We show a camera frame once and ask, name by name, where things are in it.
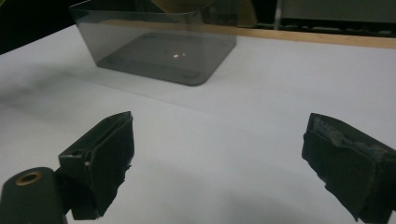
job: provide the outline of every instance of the wooden edge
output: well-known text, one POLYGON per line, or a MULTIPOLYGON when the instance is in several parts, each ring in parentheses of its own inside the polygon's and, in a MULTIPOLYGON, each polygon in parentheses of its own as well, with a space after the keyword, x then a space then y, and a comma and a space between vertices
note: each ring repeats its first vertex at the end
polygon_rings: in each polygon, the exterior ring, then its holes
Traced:
POLYGON ((280 39, 289 41, 301 41, 321 44, 348 45, 369 48, 396 49, 396 38, 355 36, 355 35, 328 35, 300 33, 291 31, 260 30, 247 28, 233 28, 217 25, 187 25, 170 24, 144 21, 103 21, 102 24, 120 25, 138 28, 187 30, 197 32, 209 32, 226 35, 241 35, 256 38, 280 39))
POLYGON ((258 30, 238 28, 238 35, 257 38, 281 39, 322 44, 349 45, 369 48, 396 49, 396 38, 356 36, 356 35, 328 35, 300 33, 291 31, 258 30))

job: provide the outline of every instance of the clear plastic container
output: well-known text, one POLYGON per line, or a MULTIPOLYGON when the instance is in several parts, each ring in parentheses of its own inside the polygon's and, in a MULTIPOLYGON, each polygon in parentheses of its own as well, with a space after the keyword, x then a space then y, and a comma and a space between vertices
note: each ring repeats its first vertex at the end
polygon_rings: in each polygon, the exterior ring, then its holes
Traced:
POLYGON ((97 66, 199 85, 236 45, 236 6, 214 0, 166 13, 150 0, 94 0, 70 12, 97 66))

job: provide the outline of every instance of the transparent box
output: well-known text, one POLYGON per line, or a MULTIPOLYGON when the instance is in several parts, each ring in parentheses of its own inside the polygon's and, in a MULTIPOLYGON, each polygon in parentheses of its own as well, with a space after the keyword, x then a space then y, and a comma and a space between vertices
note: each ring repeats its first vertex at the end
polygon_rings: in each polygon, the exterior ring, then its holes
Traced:
POLYGON ((69 9, 96 65, 134 75, 199 85, 236 45, 237 0, 172 13, 150 0, 93 0, 69 9))

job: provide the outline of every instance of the white surface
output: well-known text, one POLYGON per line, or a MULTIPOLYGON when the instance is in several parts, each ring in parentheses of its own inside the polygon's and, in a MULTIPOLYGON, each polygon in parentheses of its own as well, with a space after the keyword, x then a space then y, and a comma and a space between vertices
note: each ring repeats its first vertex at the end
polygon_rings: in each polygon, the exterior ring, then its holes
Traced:
MULTIPOLYGON (((0 56, 0 183, 131 110, 135 157, 98 221, 355 223, 301 158, 311 112, 396 148, 396 50, 239 37, 206 84, 97 68, 75 26, 0 56)), ((393 216, 389 223, 396 223, 393 216)))

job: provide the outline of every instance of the screw hole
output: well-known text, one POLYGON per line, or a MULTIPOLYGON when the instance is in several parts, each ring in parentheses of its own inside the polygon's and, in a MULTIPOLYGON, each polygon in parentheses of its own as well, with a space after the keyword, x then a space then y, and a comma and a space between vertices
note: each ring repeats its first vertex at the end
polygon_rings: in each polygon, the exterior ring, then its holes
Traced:
POLYGON ((43 175, 40 172, 31 172, 26 175, 21 176, 20 178, 17 179, 15 182, 16 185, 18 186, 26 186, 30 185, 32 183, 35 183, 37 180, 39 180, 43 175))

